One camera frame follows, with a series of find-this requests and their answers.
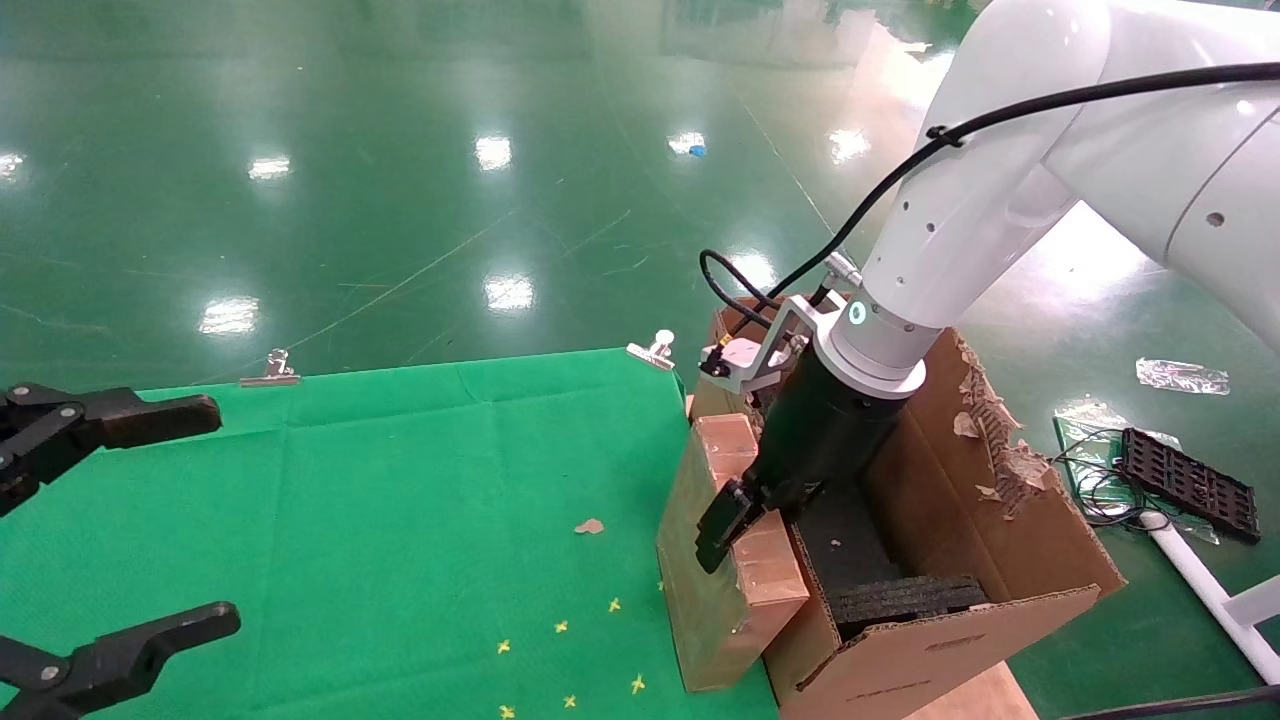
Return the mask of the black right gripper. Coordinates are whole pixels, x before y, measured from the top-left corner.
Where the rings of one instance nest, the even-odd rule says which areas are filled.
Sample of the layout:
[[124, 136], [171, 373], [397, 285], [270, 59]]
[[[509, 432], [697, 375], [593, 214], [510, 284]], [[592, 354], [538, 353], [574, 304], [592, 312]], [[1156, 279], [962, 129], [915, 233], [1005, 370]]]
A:
[[701, 570], [714, 573], [767, 511], [799, 512], [827, 486], [858, 479], [906, 402], [854, 389], [804, 351], [765, 414], [745, 480], [727, 480], [698, 521]]

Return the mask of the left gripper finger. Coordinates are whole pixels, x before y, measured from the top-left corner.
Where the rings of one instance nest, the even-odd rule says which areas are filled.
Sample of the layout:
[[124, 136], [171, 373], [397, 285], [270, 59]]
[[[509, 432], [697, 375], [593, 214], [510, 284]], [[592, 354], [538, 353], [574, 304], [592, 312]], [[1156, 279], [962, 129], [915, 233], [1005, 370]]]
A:
[[221, 410], [207, 395], [152, 402], [127, 387], [70, 393], [13, 386], [1, 401], [1, 515], [101, 448], [160, 445], [220, 428]]
[[3, 719], [82, 719], [147, 694], [172, 656], [234, 635], [239, 610], [212, 602], [101, 635], [68, 656], [1, 638]]

